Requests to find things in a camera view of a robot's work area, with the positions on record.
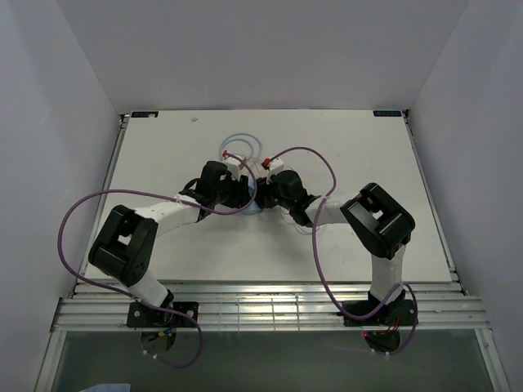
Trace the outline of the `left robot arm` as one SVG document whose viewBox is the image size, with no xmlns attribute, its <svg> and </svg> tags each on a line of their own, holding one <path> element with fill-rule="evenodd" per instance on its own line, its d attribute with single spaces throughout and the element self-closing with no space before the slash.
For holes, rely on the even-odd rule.
<svg viewBox="0 0 523 392">
<path fill-rule="evenodd" d="M 187 185 L 174 198 L 147 207 L 113 207 L 88 253 L 88 261 L 116 279 L 128 294 L 148 303 L 145 316 L 155 326 L 172 320 L 170 291 L 149 271 L 157 238 L 183 225 L 192 225 L 211 214 L 219 205 L 228 215 L 253 203 L 246 163 L 230 155 L 224 161 L 209 161 L 195 185 Z"/>
</svg>

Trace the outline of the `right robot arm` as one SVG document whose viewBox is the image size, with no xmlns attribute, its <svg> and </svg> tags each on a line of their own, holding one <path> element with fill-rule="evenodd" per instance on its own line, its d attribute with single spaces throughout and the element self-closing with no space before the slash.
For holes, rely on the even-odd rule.
<svg viewBox="0 0 523 392">
<path fill-rule="evenodd" d="M 371 255 L 371 319 L 388 324 L 398 315 L 403 257 L 415 221 L 384 188 L 369 183 L 346 201 L 323 199 L 309 194 L 295 171 L 283 170 L 257 180 L 256 203 L 261 209 L 282 207 L 302 227 L 348 224 Z"/>
</svg>

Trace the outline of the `round blue power socket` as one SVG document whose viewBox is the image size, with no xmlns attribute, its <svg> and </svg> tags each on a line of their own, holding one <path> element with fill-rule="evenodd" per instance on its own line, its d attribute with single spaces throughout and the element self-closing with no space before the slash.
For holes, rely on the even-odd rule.
<svg viewBox="0 0 523 392">
<path fill-rule="evenodd" d="M 254 182 L 252 179 L 249 179 L 248 180 L 248 199 L 251 199 L 253 195 L 254 195 Z M 256 201 L 252 201 L 248 207 L 246 207 L 245 209 L 243 209 L 241 211 L 241 213 L 246 216 L 253 216 L 253 215 L 259 214 L 261 212 L 262 212 L 262 210 L 258 206 Z"/>
</svg>

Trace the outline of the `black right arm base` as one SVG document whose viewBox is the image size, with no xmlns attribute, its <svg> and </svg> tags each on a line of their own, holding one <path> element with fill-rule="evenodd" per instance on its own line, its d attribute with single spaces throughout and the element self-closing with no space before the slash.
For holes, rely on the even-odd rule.
<svg viewBox="0 0 523 392">
<path fill-rule="evenodd" d="M 410 299 L 398 298 L 384 305 L 376 314 L 365 320 L 354 320 L 342 316 L 344 327 L 376 327 L 364 330 L 364 341 L 368 347 L 383 355 L 401 352 L 410 342 L 418 325 L 418 306 Z"/>
</svg>

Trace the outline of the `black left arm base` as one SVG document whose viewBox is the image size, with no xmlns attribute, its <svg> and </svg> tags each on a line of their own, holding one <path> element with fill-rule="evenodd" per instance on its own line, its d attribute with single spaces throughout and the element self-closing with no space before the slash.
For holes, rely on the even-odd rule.
<svg viewBox="0 0 523 392">
<path fill-rule="evenodd" d="M 152 310 L 137 302 L 129 305 L 125 326 L 139 330 L 143 351 L 155 359 L 159 354 L 166 354 L 174 345 L 177 333 L 194 324 L 179 315 Z"/>
</svg>

